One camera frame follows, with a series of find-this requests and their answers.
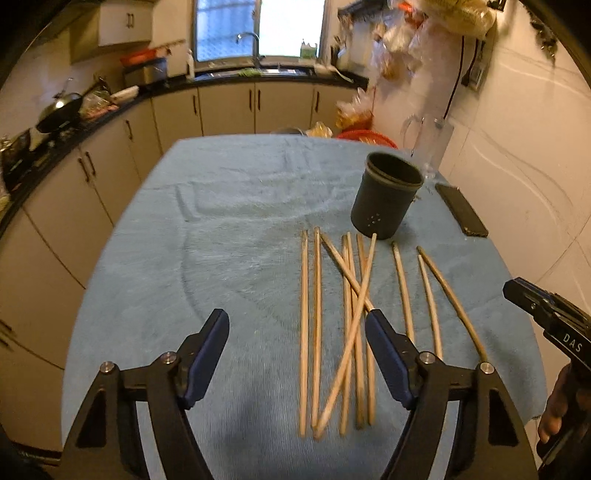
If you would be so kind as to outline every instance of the metal bolt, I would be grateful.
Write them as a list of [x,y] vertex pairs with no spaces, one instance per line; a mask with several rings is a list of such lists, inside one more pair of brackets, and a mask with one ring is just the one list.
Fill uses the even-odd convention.
[[113,369],[115,368],[115,364],[113,362],[110,361],[106,361],[106,362],[102,362],[100,367],[99,367],[99,371],[103,374],[108,374],[110,373]]
[[170,365],[170,364],[174,363],[175,360],[177,359],[177,353],[176,352],[165,352],[162,355],[160,355],[160,359],[166,365]]
[[493,367],[489,362],[482,362],[480,364],[480,370],[482,370],[487,375],[495,373],[495,367]]
[[421,352],[418,356],[420,361],[426,365],[431,365],[435,363],[435,355],[431,352]]

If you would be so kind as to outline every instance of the white cabinet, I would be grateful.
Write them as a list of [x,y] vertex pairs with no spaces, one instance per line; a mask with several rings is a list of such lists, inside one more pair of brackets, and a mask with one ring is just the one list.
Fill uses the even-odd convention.
[[[55,220],[65,214],[46,213]],[[104,212],[102,215],[108,235],[111,225]],[[12,328],[15,339],[49,362],[65,367],[83,295],[84,288],[52,253],[26,213],[18,212],[0,239],[0,319]]]
[[35,189],[24,209],[61,263],[86,286],[113,224],[83,162],[80,151],[72,151]]
[[10,350],[0,345],[2,427],[13,442],[59,451],[63,372],[9,339],[7,343]]
[[310,128],[314,86],[311,83],[261,82],[256,90],[256,133],[285,127]]
[[125,135],[142,181],[162,157],[152,104],[144,101],[123,115]]
[[199,88],[203,135],[255,132],[254,84]]
[[316,122],[322,122],[335,135],[339,133],[339,129],[336,128],[336,102],[350,102],[355,92],[356,90],[353,88],[315,85],[311,125],[314,126]]
[[203,135],[198,95],[195,88],[152,98],[163,153],[181,138]]
[[141,184],[123,120],[111,120],[80,148],[92,183],[116,224]]
[[70,26],[72,62],[152,40],[152,7],[148,2],[107,0]]

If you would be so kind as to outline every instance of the black phone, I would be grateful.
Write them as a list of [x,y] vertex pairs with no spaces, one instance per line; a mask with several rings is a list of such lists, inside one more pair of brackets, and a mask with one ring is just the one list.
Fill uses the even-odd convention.
[[460,224],[462,232],[468,236],[481,236],[484,238],[488,236],[488,230],[459,188],[437,183],[435,189]]

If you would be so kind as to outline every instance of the black countertop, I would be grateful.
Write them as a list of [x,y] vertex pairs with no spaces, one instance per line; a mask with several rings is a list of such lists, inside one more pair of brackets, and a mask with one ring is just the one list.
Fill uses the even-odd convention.
[[361,87],[362,89],[367,90],[369,82],[367,78],[351,72],[343,72],[343,74],[354,80],[354,82],[347,82],[336,74],[333,74],[332,76],[317,76],[313,73],[313,70],[311,70],[310,73],[305,76],[279,74],[243,77],[236,75],[205,79],[199,78],[199,76],[203,75],[203,73],[198,73],[196,80],[187,80],[184,76],[181,76],[168,79],[165,83],[160,85],[151,86],[149,89],[140,92],[140,94],[134,100],[121,105],[119,109],[106,113],[94,121],[83,122],[78,127],[73,129],[72,133],[65,140],[57,140],[53,148],[47,151],[40,151],[36,155],[37,158],[34,159],[34,166],[24,176],[18,188],[11,193],[10,202],[5,206],[4,210],[0,212],[0,238],[8,228],[8,225],[14,216],[20,210],[21,206],[23,206],[25,201],[29,198],[31,193],[68,153],[70,153],[74,148],[76,148],[76,146],[92,136],[97,130],[109,123],[111,120],[132,109],[134,106],[143,102],[144,100],[160,95],[166,95],[167,93],[178,92],[180,90],[189,90],[209,85],[226,85],[231,83],[297,82],[348,88]]

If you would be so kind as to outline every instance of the dark gray cup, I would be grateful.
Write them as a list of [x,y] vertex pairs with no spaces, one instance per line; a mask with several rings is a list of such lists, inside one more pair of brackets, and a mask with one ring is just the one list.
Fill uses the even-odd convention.
[[351,210],[353,225],[365,236],[390,238],[422,185],[423,175],[402,155],[370,153]]

